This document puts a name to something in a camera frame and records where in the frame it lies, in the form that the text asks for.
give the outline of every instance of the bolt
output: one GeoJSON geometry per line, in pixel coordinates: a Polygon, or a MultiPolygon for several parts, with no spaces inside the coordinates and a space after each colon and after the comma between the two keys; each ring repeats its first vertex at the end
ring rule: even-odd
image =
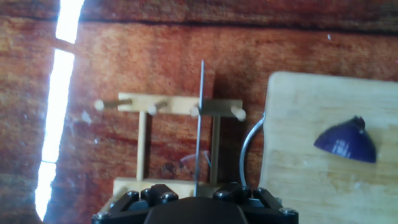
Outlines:
{"type": "Polygon", "coordinates": [[[217,192],[215,193],[215,195],[216,195],[217,197],[223,197],[223,196],[225,196],[225,195],[228,195],[228,191],[226,191],[226,190],[219,190],[219,191],[217,191],[217,192]]]}
{"type": "Polygon", "coordinates": [[[175,197],[175,193],[174,192],[164,192],[161,196],[161,199],[169,199],[175,197]]]}
{"type": "Polygon", "coordinates": [[[256,190],[257,190],[258,192],[266,191],[264,187],[258,187],[256,190]]]}
{"type": "Polygon", "coordinates": [[[280,208],[279,211],[282,212],[284,215],[295,215],[298,213],[293,208],[280,208]]]}
{"type": "Polygon", "coordinates": [[[98,212],[97,214],[94,215],[94,217],[99,220],[109,218],[110,216],[111,214],[109,212],[98,212]]]}
{"type": "Polygon", "coordinates": [[[132,197],[133,195],[137,195],[139,194],[138,192],[136,192],[135,190],[131,190],[129,192],[127,192],[128,196],[132,197]]]}

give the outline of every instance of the metal rod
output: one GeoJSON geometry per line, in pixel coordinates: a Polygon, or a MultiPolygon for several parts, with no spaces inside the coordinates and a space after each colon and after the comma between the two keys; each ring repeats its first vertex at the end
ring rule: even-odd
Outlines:
{"type": "Polygon", "coordinates": [[[203,86],[205,82],[205,61],[201,61],[201,71],[200,71],[200,93],[199,93],[199,115],[198,115],[198,132],[197,132],[197,151],[195,160],[195,189],[193,191],[193,196],[198,196],[198,181],[200,173],[199,165],[199,152],[200,152],[200,130],[201,130],[201,112],[203,105],[203,86]]]}
{"type": "Polygon", "coordinates": [[[244,155],[246,154],[246,150],[249,147],[249,144],[252,138],[256,135],[256,133],[262,128],[264,124],[264,120],[266,118],[266,112],[264,112],[262,118],[257,122],[256,125],[250,130],[249,134],[246,136],[246,139],[243,142],[242,150],[241,150],[241,157],[239,158],[239,175],[241,176],[241,183],[243,186],[246,185],[246,179],[244,178],[244,155]]]}

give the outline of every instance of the wooden block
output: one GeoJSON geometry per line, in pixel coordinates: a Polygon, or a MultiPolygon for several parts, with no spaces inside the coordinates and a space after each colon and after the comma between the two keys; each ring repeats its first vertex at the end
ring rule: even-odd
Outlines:
{"type": "MultiPolygon", "coordinates": [[[[163,103],[156,113],[190,115],[192,108],[199,104],[199,97],[163,96],[137,93],[119,93],[120,100],[131,100],[130,105],[119,105],[119,111],[147,111],[160,102],[163,103]]],[[[242,109],[241,100],[204,100],[202,115],[235,117],[231,108],[242,109]]]]}
{"type": "Polygon", "coordinates": [[[300,223],[397,223],[398,83],[277,72],[266,113],[259,186],[297,209],[300,223]],[[313,146],[354,115],[366,122],[376,164],[313,146]]]}
{"type": "MultiPolygon", "coordinates": [[[[188,180],[159,180],[159,179],[144,179],[143,181],[137,181],[135,178],[117,177],[114,180],[113,192],[116,194],[121,189],[125,188],[127,191],[135,190],[140,192],[141,190],[150,188],[154,184],[165,184],[180,198],[192,197],[193,190],[195,188],[194,181],[188,180]]],[[[221,185],[211,185],[200,182],[198,186],[198,196],[201,197],[212,197],[213,193],[218,190],[221,185]]]]}

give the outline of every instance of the wood grain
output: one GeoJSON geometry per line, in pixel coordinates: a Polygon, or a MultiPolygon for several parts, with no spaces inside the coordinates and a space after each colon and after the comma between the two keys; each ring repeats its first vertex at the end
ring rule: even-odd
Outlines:
{"type": "MultiPolygon", "coordinates": [[[[56,23],[0,17],[0,214],[34,216],[54,49],[72,50],[75,63],[46,223],[88,223],[110,198],[115,177],[136,176],[138,113],[98,112],[97,99],[119,92],[197,96],[200,61],[205,95],[243,100],[246,121],[221,119],[219,182],[239,180],[246,131],[264,111],[267,81],[277,70],[398,81],[398,37],[287,29],[148,26],[81,22],[74,46],[55,40],[56,23]],[[86,112],[91,123],[82,114],[86,112]]],[[[158,114],[148,120],[145,177],[192,180],[196,119],[158,114]]],[[[203,122],[202,151],[210,150],[211,119],[203,122]]],[[[247,156],[248,182],[260,177],[262,135],[247,156]]],[[[208,164],[201,157],[201,180],[208,164]]]]}
{"type": "MultiPolygon", "coordinates": [[[[60,1],[0,1],[0,14],[55,19],[60,1]]],[[[395,0],[86,0],[83,21],[183,22],[230,26],[299,27],[373,32],[398,31],[395,0]]]]}

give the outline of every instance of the black plastic part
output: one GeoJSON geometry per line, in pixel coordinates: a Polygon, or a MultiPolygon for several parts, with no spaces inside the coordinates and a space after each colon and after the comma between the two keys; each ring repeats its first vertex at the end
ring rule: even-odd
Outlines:
{"type": "Polygon", "coordinates": [[[131,197],[131,200],[133,202],[138,202],[139,201],[139,192],[136,192],[135,190],[132,190],[130,192],[127,192],[128,196],[131,197]]]}
{"type": "Polygon", "coordinates": [[[218,189],[213,194],[213,199],[222,200],[232,203],[243,203],[244,193],[243,187],[237,182],[229,183],[224,187],[218,189]]]}
{"type": "Polygon", "coordinates": [[[145,224],[246,224],[242,209],[233,203],[189,197],[154,207],[145,224]]]}
{"type": "Polygon", "coordinates": [[[258,188],[253,190],[253,197],[259,199],[266,208],[271,208],[274,210],[283,208],[283,206],[266,189],[258,188]]]}
{"type": "Polygon", "coordinates": [[[141,190],[141,199],[146,200],[148,198],[149,190],[150,189],[141,190]]]}
{"type": "Polygon", "coordinates": [[[252,192],[251,192],[250,187],[242,186],[242,191],[243,191],[243,197],[244,198],[251,198],[252,192]]]}
{"type": "Polygon", "coordinates": [[[219,191],[222,194],[213,196],[214,199],[189,197],[178,200],[178,195],[166,185],[153,185],[144,192],[146,200],[138,201],[134,192],[124,194],[109,210],[110,217],[97,219],[94,216],[91,223],[299,224],[299,214],[280,212],[282,205],[266,189],[253,190],[254,198],[248,198],[251,191],[238,183],[230,183],[219,191]],[[153,207],[147,203],[150,199],[154,201],[153,207]]]}
{"type": "Polygon", "coordinates": [[[150,190],[146,198],[148,206],[153,207],[155,205],[160,205],[167,202],[172,202],[178,200],[178,195],[170,189],[165,184],[155,184],[150,190]]]}

